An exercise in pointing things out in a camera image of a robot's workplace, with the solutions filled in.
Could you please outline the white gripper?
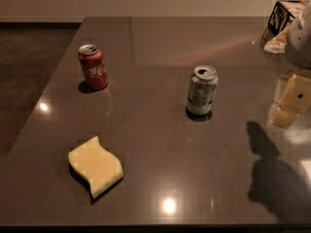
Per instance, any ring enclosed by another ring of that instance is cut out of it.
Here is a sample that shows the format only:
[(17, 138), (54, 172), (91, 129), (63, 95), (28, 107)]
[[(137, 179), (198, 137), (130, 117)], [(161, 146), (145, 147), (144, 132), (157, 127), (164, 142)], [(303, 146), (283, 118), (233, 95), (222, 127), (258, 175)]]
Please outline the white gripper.
[[(286, 56), (292, 65), (311, 68), (311, 3), (291, 23)], [(311, 106), (311, 75), (295, 73), (289, 78), (280, 78), (275, 86), (271, 123), (290, 127)]]

